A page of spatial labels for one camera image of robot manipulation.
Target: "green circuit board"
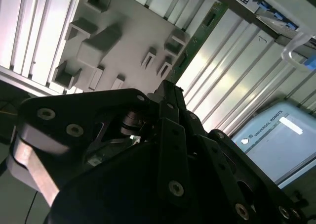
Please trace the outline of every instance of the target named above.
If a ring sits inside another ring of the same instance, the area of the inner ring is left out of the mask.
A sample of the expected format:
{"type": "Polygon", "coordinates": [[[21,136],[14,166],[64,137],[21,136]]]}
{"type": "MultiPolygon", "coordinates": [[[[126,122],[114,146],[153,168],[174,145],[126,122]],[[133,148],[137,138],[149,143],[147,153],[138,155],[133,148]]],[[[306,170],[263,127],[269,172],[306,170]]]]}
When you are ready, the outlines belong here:
{"type": "Polygon", "coordinates": [[[167,80],[177,83],[197,52],[205,43],[208,36],[213,32],[218,22],[222,19],[227,9],[228,5],[224,3],[216,2],[213,4],[194,35],[189,40],[187,46],[178,57],[166,78],[167,80]]]}

